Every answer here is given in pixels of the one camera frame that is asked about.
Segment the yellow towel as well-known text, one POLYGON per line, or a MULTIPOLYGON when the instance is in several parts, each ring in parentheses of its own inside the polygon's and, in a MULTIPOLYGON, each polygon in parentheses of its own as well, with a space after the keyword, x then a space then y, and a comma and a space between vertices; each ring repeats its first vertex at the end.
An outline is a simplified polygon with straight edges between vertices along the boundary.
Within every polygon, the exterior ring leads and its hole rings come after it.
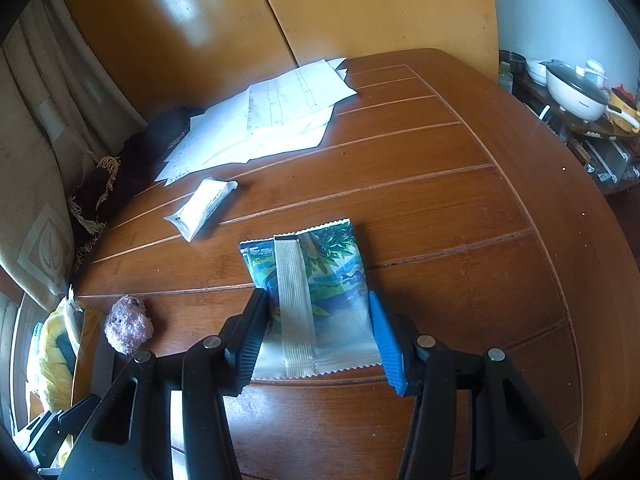
POLYGON ((67 410, 72 404, 72 387, 79 351, 82 314, 70 298, 58 307, 32 334, 34 353, 27 364, 27 382, 43 408, 52 413, 67 410))

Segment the small photo print sachet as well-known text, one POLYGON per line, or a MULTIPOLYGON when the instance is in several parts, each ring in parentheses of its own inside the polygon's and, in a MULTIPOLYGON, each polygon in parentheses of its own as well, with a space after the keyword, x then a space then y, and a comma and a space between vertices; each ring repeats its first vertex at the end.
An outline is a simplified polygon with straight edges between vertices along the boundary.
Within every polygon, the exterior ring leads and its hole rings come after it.
POLYGON ((381 363, 350 220, 244 240, 240 253, 254 285, 269 298, 255 380, 308 378, 381 363))

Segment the white box with yellow tape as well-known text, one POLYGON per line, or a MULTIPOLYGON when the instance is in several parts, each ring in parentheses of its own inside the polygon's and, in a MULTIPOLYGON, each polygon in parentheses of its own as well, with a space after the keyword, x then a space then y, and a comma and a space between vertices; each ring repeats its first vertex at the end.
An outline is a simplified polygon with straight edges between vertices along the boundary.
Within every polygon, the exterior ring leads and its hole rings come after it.
POLYGON ((27 360, 29 417, 71 408, 91 392, 104 314, 80 301, 73 289, 36 324, 27 360))

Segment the small white wipe packet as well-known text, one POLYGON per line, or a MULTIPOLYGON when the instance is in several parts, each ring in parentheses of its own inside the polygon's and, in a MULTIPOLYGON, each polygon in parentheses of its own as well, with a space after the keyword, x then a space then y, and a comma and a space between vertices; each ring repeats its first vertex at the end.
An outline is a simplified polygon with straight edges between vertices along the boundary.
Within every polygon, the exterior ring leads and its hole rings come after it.
POLYGON ((189 200, 174 214, 165 217, 165 220, 171 223, 188 243, 191 243, 209 217, 237 187, 236 181, 205 178, 189 200))

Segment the dark fringed cloth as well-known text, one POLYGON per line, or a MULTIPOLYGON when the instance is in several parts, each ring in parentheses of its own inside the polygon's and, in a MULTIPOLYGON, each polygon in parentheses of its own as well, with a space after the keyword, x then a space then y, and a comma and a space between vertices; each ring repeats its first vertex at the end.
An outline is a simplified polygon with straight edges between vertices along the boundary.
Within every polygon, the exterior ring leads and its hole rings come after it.
POLYGON ((98 244, 107 223, 160 173, 164 159, 190 130, 201 107, 178 107, 152 118, 144 130, 130 136, 115 156, 100 159, 96 168, 67 197, 77 273, 98 244))

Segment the stack of white papers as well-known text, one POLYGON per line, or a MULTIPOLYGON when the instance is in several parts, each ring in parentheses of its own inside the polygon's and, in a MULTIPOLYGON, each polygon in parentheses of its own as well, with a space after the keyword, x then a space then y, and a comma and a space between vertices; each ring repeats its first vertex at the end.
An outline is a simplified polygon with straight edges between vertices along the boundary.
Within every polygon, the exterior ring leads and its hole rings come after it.
POLYGON ((193 116, 155 180, 170 185, 192 172, 315 148, 335 104, 357 93, 345 82, 343 62, 300 66, 193 116))

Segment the dark wooden side shelf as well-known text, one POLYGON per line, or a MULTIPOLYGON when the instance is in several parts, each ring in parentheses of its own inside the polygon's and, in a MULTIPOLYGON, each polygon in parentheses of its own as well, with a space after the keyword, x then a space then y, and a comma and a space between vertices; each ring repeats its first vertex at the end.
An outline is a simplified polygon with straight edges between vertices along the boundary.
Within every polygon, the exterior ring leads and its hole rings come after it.
POLYGON ((622 118, 603 116, 596 122, 583 122, 562 110, 544 85, 542 65, 516 52, 499 52, 499 79, 553 130, 603 194, 639 184, 639 136, 622 118))

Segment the white rice cooker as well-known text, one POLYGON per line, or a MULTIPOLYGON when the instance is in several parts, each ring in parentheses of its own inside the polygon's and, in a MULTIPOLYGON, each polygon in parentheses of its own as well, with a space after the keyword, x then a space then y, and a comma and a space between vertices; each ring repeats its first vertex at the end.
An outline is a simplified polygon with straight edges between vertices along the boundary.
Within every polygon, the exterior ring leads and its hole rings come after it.
POLYGON ((639 129, 638 119, 608 102, 608 95, 575 72, 572 66, 550 61, 546 63, 547 89, 559 107, 583 122, 596 122, 605 113, 619 117, 634 130, 639 129))

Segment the tan patterned curtain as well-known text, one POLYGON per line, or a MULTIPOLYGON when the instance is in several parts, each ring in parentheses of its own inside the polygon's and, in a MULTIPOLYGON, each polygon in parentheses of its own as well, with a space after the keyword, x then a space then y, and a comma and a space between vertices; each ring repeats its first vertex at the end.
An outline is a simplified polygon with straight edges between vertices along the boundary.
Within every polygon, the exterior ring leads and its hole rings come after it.
POLYGON ((1 266, 43 310, 85 250, 70 194, 145 126, 64 0, 30 0, 1 44, 1 266))

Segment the yellow wooden cabinet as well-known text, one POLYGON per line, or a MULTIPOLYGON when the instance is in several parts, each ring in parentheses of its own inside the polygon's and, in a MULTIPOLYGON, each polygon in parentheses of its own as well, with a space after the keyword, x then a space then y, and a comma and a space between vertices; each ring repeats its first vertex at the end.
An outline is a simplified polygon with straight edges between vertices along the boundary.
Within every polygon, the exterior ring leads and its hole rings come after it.
POLYGON ((144 117, 319 58, 435 48, 498 72, 495 0, 63 0, 144 117))

